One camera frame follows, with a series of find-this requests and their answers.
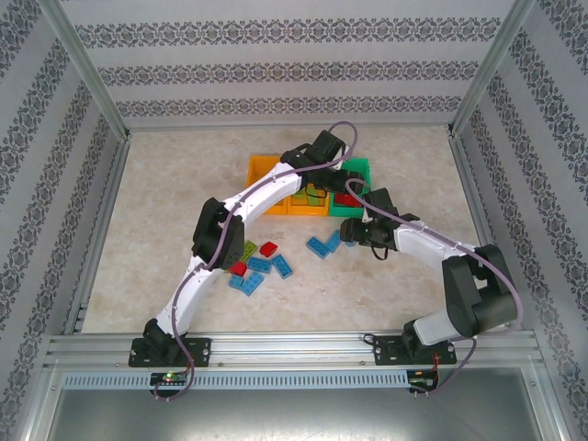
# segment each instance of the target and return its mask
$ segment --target blue lego brick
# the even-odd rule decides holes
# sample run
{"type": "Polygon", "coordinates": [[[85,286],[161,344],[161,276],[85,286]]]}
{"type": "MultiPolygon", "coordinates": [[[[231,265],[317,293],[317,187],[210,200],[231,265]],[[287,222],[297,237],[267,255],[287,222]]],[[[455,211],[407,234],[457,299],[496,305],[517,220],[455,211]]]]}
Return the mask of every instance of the blue lego brick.
{"type": "Polygon", "coordinates": [[[311,239],[306,242],[306,246],[321,259],[324,259],[330,253],[327,246],[314,236],[312,236],[311,239]]]}
{"type": "Polygon", "coordinates": [[[329,248],[329,251],[331,253],[334,253],[335,251],[337,251],[337,248],[339,248],[340,244],[341,236],[339,235],[339,230],[335,230],[333,234],[331,234],[331,237],[325,245],[327,246],[327,248],[329,248]]]}
{"type": "Polygon", "coordinates": [[[247,267],[260,273],[269,274],[272,270],[272,263],[269,260],[260,259],[259,257],[249,257],[247,267]]]}
{"type": "Polygon", "coordinates": [[[241,285],[243,284],[243,278],[240,276],[231,276],[229,279],[229,286],[235,289],[241,289],[241,285]]]}
{"type": "Polygon", "coordinates": [[[272,264],[274,264],[277,272],[282,278],[288,278],[294,274],[294,271],[292,271],[292,268],[290,268],[290,265],[288,265],[288,262],[286,262],[286,259],[282,256],[282,254],[274,257],[272,259],[272,264]]]}
{"type": "Polygon", "coordinates": [[[240,290],[245,294],[245,296],[250,297],[263,281],[264,277],[254,271],[251,276],[249,276],[249,278],[243,282],[240,290]]]}

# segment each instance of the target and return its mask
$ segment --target plastic bin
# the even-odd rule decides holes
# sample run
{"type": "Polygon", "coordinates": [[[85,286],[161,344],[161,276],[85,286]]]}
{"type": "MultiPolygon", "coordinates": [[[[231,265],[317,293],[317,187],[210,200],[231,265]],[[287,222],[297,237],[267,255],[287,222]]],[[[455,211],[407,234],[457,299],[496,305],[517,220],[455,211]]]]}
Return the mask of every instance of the plastic bin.
{"type": "Polygon", "coordinates": [[[312,184],[309,184],[306,191],[303,188],[288,198],[288,214],[293,216],[326,216],[329,214],[329,197],[329,193],[324,190],[316,190],[312,184]]]}
{"type": "MultiPolygon", "coordinates": [[[[279,161],[279,156],[252,156],[249,160],[249,174],[247,176],[247,187],[267,175],[279,161]]],[[[280,200],[264,214],[286,215],[288,214],[288,198],[280,200]]]]}
{"type": "MultiPolygon", "coordinates": [[[[369,161],[366,158],[351,158],[345,161],[341,167],[344,170],[350,172],[359,172],[371,186],[371,176],[369,175],[369,161]]],[[[364,188],[361,194],[368,192],[367,188],[364,188]]],[[[361,218],[364,214],[364,208],[347,207],[345,205],[336,204],[334,202],[334,194],[331,193],[329,197],[329,216],[336,216],[340,218],[361,218]]]]}

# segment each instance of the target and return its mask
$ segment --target orange tray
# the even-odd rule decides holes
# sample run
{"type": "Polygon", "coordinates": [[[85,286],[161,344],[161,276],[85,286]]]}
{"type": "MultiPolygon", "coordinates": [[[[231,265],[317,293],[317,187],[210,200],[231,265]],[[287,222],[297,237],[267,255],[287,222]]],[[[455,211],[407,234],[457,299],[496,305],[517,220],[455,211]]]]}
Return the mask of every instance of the orange tray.
{"type": "MultiPolygon", "coordinates": [[[[279,161],[279,156],[252,156],[249,160],[249,174],[247,175],[247,187],[269,173],[279,161]]],[[[280,200],[264,214],[286,215],[288,214],[287,199],[280,200]]]]}
{"type": "MultiPolygon", "coordinates": [[[[279,156],[254,155],[249,160],[249,174],[247,186],[257,182],[267,175],[279,161],[279,156]]],[[[292,215],[292,216],[327,216],[329,214],[329,194],[326,198],[322,190],[315,190],[312,185],[307,189],[308,195],[302,189],[299,193],[280,200],[264,214],[292,215]]]]}

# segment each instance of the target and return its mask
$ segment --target wire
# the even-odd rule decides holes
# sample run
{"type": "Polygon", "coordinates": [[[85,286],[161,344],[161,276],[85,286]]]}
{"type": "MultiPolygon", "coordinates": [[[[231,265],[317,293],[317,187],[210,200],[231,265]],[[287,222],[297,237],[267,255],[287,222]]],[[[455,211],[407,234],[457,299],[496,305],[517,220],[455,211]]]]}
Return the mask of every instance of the wire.
{"type": "Polygon", "coordinates": [[[508,290],[511,292],[511,295],[513,296],[514,305],[516,306],[516,319],[514,320],[513,326],[511,326],[509,329],[507,329],[505,331],[499,331],[499,332],[492,333],[492,335],[508,334],[514,330],[518,330],[521,327],[521,323],[523,322],[523,302],[521,301],[521,296],[519,295],[518,291],[516,290],[513,282],[511,282],[510,279],[500,269],[498,269],[495,265],[493,265],[488,260],[483,258],[481,255],[478,255],[478,254],[474,253],[473,251],[469,250],[468,248],[466,248],[465,246],[462,246],[461,243],[455,242],[455,241],[449,239],[448,237],[444,236],[443,234],[441,234],[439,232],[435,232],[427,227],[424,227],[422,225],[404,220],[400,216],[395,216],[393,214],[390,214],[387,211],[384,211],[383,209],[379,209],[378,207],[375,207],[372,204],[366,202],[362,197],[360,197],[351,188],[351,184],[353,184],[354,182],[361,184],[362,186],[364,186],[364,188],[369,187],[369,185],[365,181],[362,181],[361,179],[356,179],[354,177],[347,179],[347,181],[345,182],[345,188],[347,189],[349,194],[351,196],[353,196],[357,201],[359,201],[361,203],[361,205],[363,205],[364,207],[371,209],[371,210],[377,212],[378,214],[381,214],[382,216],[386,216],[387,218],[392,219],[393,221],[397,221],[399,224],[405,225],[405,226],[407,226],[417,232],[422,232],[424,234],[427,234],[427,235],[433,237],[434,239],[437,239],[438,241],[441,241],[442,243],[445,243],[445,244],[451,246],[452,248],[458,249],[462,253],[465,253],[465,254],[473,257],[474,259],[476,259],[479,263],[486,266],[488,269],[490,269],[494,273],[494,275],[496,275],[499,279],[501,279],[501,281],[506,285],[508,290]]]}
{"type": "Polygon", "coordinates": [[[324,196],[316,196],[316,195],[311,195],[309,193],[309,187],[305,186],[304,187],[304,193],[306,193],[306,196],[308,196],[309,198],[315,198],[315,199],[327,199],[327,196],[329,196],[329,194],[327,193],[327,190],[321,188],[322,191],[324,191],[324,196]]]}
{"type": "Polygon", "coordinates": [[[376,257],[378,260],[386,260],[388,258],[388,247],[386,247],[384,250],[384,257],[380,257],[378,253],[376,253],[376,248],[374,248],[374,245],[371,244],[369,247],[371,248],[371,252],[373,253],[374,257],[376,257]]]}
{"type": "Polygon", "coordinates": [[[179,301],[180,295],[182,294],[182,290],[186,286],[187,282],[200,269],[205,269],[205,270],[209,271],[214,266],[217,259],[219,258],[219,254],[221,253],[221,249],[222,249],[222,246],[224,245],[225,238],[227,237],[227,231],[229,230],[229,224],[231,223],[232,216],[234,215],[235,211],[237,211],[237,209],[239,209],[243,205],[245,200],[247,198],[249,198],[251,195],[253,195],[253,193],[255,191],[257,191],[259,188],[269,184],[270,182],[273,182],[274,180],[276,180],[280,177],[283,177],[286,175],[291,175],[294,173],[311,172],[314,170],[321,170],[323,168],[332,167],[336,164],[339,164],[342,161],[346,161],[348,158],[351,157],[351,155],[353,154],[353,150],[356,148],[357,140],[359,139],[359,132],[357,131],[357,127],[355,126],[355,124],[353,124],[352,122],[349,122],[349,121],[335,122],[329,128],[329,132],[333,131],[334,128],[339,127],[339,126],[349,126],[353,130],[354,138],[353,138],[353,142],[349,146],[349,150],[347,150],[347,152],[342,154],[340,157],[338,157],[328,163],[319,164],[319,165],[311,165],[308,167],[301,167],[301,168],[295,168],[292,170],[287,170],[285,172],[278,173],[275,176],[270,176],[268,179],[264,179],[261,182],[259,182],[259,181],[256,182],[255,185],[253,187],[251,187],[251,189],[249,189],[249,191],[244,193],[239,198],[239,200],[237,200],[235,202],[235,204],[232,206],[231,210],[229,210],[229,214],[227,215],[227,219],[225,219],[224,224],[222,226],[222,231],[220,233],[219,243],[217,244],[217,248],[216,248],[216,250],[214,250],[214,254],[210,258],[209,262],[207,264],[200,264],[200,265],[196,266],[192,271],[190,271],[188,273],[188,275],[182,280],[182,282],[179,284],[179,286],[175,290],[174,299],[172,300],[172,314],[171,314],[172,315],[172,317],[171,317],[172,318],[172,331],[174,333],[174,338],[177,341],[177,344],[180,346],[180,349],[187,357],[188,364],[189,364],[189,370],[190,370],[190,380],[187,382],[186,386],[184,386],[184,388],[182,390],[180,390],[177,394],[175,394],[171,397],[162,397],[161,395],[159,395],[157,393],[157,391],[163,383],[157,383],[155,385],[155,388],[153,389],[153,396],[155,397],[155,399],[157,401],[159,401],[159,400],[165,400],[165,401],[177,400],[178,398],[180,398],[182,395],[184,395],[186,392],[189,391],[189,389],[192,387],[192,383],[194,382],[194,377],[195,377],[194,358],[192,357],[190,352],[187,350],[186,345],[184,345],[184,342],[182,342],[182,338],[180,337],[180,335],[177,332],[177,324],[175,323],[175,310],[177,310],[177,302],[179,301]]]}
{"type": "Polygon", "coordinates": [[[474,355],[474,352],[476,350],[476,347],[478,346],[478,340],[474,337],[474,338],[470,338],[471,340],[471,349],[469,350],[468,354],[466,355],[466,357],[461,360],[461,363],[459,363],[459,366],[456,370],[454,370],[449,377],[447,377],[447,379],[441,383],[441,385],[437,386],[436,389],[431,390],[429,392],[429,395],[434,395],[436,393],[438,393],[439,391],[443,390],[443,388],[446,388],[449,384],[451,384],[456,377],[458,376],[458,373],[461,372],[461,370],[468,364],[469,359],[471,358],[471,356],[474,355]]]}
{"type": "MultiPolygon", "coordinates": [[[[447,379],[443,383],[441,383],[435,389],[430,390],[430,391],[423,389],[423,388],[420,388],[418,386],[414,386],[413,384],[411,384],[409,386],[409,388],[412,388],[412,389],[415,389],[415,390],[418,390],[418,391],[424,393],[427,398],[429,397],[429,395],[435,395],[439,391],[443,390],[443,388],[446,388],[449,384],[451,384],[456,379],[459,372],[461,372],[461,370],[469,363],[469,360],[471,359],[471,357],[474,355],[474,352],[476,351],[476,347],[478,346],[478,340],[475,337],[470,338],[469,340],[471,340],[471,349],[469,350],[468,354],[466,355],[466,357],[463,360],[461,360],[461,363],[459,363],[459,366],[456,368],[456,370],[454,370],[451,374],[449,374],[449,377],[447,377],[447,379]]],[[[439,365],[438,365],[437,360],[438,359],[435,360],[435,367],[433,368],[433,370],[438,369],[439,365]]]]}

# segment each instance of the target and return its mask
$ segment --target patterned wallpaper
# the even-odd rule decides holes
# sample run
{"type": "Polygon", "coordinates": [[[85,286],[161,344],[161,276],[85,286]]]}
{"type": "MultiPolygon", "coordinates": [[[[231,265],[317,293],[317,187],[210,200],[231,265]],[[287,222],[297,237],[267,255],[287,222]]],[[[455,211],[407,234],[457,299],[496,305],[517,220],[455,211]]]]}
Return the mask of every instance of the patterned wallpaper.
{"type": "Polygon", "coordinates": [[[572,439],[588,439],[587,12],[538,1],[461,133],[572,439]]]}
{"type": "Polygon", "coordinates": [[[0,440],[79,281],[117,140],[34,1],[0,1],[0,440]]]}
{"type": "Polygon", "coordinates": [[[62,2],[131,128],[448,123],[512,3],[62,2]]]}

